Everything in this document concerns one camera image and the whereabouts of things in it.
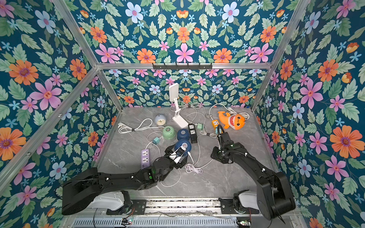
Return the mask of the green cordless meat grinder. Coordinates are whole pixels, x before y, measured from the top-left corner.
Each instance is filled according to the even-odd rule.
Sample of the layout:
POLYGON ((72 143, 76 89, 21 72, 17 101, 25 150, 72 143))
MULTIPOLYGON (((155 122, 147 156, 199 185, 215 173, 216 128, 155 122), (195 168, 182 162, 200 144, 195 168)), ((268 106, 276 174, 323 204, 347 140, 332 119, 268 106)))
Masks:
POLYGON ((176 137, 176 131, 172 126, 164 127, 162 134, 165 140, 173 140, 176 137))

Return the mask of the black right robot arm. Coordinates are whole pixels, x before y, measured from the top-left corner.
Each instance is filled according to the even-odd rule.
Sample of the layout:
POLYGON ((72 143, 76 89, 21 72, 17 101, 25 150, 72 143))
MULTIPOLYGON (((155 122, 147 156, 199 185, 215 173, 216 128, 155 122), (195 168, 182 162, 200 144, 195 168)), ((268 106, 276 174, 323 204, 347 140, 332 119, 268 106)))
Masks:
POLYGON ((259 210, 267 220, 293 211, 296 203, 286 175, 260 163, 241 143, 233 142, 221 125, 216 130, 219 146, 213 148, 211 158, 222 164, 239 165, 256 183, 255 191, 243 190, 234 194, 233 208, 236 211, 259 210))

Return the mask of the white folding desk lamp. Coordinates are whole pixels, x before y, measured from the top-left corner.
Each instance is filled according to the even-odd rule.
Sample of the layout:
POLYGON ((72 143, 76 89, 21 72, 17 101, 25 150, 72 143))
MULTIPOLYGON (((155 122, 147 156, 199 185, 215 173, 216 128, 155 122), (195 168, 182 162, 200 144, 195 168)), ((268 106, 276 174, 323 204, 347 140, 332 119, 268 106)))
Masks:
POLYGON ((174 83, 169 86, 169 99, 175 106, 175 114, 173 116, 173 121, 182 129, 188 126, 188 122, 180 116, 181 108, 178 104, 179 98, 179 84, 174 83))

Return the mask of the purple power strip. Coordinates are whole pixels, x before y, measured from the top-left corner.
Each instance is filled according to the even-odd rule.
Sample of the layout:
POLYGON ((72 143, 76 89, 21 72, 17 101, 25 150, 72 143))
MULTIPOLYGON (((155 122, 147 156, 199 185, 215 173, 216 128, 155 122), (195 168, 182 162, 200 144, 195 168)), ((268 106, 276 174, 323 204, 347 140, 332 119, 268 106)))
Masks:
POLYGON ((150 166, 150 152, 149 149, 141 151, 141 168, 145 169, 150 166))

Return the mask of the round blue alarm clock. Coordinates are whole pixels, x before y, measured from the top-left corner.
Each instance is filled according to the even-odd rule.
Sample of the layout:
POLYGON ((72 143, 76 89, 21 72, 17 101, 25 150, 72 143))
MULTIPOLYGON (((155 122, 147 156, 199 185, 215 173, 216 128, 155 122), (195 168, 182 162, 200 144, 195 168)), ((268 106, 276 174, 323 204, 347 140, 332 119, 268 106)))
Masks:
POLYGON ((156 117, 155 117, 155 124, 157 126, 164 126, 166 124, 166 117, 162 114, 158 114, 156 117))

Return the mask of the dark blue meat grinder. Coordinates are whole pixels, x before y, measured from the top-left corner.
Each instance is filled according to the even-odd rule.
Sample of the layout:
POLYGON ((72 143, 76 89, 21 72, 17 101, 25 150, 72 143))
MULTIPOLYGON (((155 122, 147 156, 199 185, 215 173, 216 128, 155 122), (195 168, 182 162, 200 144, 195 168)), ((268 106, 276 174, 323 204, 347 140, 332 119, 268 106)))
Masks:
POLYGON ((190 133, 187 129, 180 129, 177 132, 177 139, 180 140, 189 140, 190 139, 190 133))
POLYGON ((184 155, 188 155, 188 153, 191 152, 192 145, 188 140, 182 139, 175 144, 174 150, 178 151, 179 148, 182 148, 182 150, 184 151, 184 155))

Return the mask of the black power strip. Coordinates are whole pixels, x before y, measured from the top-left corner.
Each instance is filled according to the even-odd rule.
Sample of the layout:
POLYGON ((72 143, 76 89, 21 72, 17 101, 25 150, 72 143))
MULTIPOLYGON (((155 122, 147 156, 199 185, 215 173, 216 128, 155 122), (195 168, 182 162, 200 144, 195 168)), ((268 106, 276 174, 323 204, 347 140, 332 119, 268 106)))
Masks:
POLYGON ((190 134, 190 141, 191 143, 198 143, 198 136, 197 136, 197 132, 195 129, 195 125, 193 123, 188 124, 188 130, 189 130, 189 134, 190 134))

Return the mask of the light teal charger adapter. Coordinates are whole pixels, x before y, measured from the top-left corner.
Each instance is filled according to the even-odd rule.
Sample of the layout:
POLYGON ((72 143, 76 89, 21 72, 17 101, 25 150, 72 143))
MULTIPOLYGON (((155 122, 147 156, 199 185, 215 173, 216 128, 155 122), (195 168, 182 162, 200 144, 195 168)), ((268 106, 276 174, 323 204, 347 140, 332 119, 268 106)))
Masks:
POLYGON ((153 141, 152 141, 152 143, 155 144, 155 145, 159 144, 159 142, 160 142, 159 137, 154 138, 153 141))

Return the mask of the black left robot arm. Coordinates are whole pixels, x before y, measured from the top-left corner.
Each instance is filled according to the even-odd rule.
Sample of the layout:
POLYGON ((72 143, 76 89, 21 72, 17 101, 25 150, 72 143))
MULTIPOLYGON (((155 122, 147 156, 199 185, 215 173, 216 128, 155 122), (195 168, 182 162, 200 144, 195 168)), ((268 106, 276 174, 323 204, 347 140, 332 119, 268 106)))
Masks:
POLYGON ((166 149, 164 156, 157 158, 147 168, 135 173, 101 173, 97 168, 88 168, 69 181, 62 189, 62 215, 73 215, 83 211, 96 198, 109 192, 147 190, 166 179, 174 169, 180 169, 187 162, 191 146, 183 143, 166 149))

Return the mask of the orange shark plush toy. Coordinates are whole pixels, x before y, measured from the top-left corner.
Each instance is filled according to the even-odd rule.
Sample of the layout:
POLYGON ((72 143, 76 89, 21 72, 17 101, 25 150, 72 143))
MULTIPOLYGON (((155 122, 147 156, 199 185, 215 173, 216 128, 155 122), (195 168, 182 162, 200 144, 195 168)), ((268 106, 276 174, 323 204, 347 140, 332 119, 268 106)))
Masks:
POLYGON ((218 118, 224 129, 240 130, 246 124, 246 118, 241 114, 230 114, 224 111, 218 112, 218 118))

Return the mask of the dark blue meat grinder front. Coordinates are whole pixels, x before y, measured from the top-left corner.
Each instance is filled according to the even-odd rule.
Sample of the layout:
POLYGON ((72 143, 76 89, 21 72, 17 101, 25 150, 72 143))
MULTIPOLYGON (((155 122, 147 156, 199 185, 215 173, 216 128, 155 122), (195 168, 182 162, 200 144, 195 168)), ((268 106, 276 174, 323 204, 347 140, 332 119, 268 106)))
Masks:
POLYGON ((191 152, 192 145, 188 140, 182 139, 175 144, 174 150, 178 151, 179 148, 182 148, 182 150, 184 151, 184 155, 188 155, 188 153, 191 152))

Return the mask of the orange power strip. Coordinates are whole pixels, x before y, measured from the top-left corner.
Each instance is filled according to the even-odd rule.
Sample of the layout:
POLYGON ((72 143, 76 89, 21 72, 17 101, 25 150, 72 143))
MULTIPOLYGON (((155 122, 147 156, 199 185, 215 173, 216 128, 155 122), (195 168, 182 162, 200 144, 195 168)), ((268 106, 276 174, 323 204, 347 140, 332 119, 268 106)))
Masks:
POLYGON ((217 128, 219 124, 220 122, 217 119, 212 120, 212 126, 214 129, 217 128))

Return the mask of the green USB charger adapter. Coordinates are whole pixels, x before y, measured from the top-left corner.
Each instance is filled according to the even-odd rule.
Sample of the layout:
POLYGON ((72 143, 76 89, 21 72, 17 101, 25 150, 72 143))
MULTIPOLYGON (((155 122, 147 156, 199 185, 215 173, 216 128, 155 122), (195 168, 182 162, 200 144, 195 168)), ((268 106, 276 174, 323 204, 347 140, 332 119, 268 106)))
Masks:
POLYGON ((204 124, 203 124, 203 123, 199 123, 199 124, 197 125, 197 128, 198 128, 199 130, 203 130, 203 129, 204 129, 204 124))

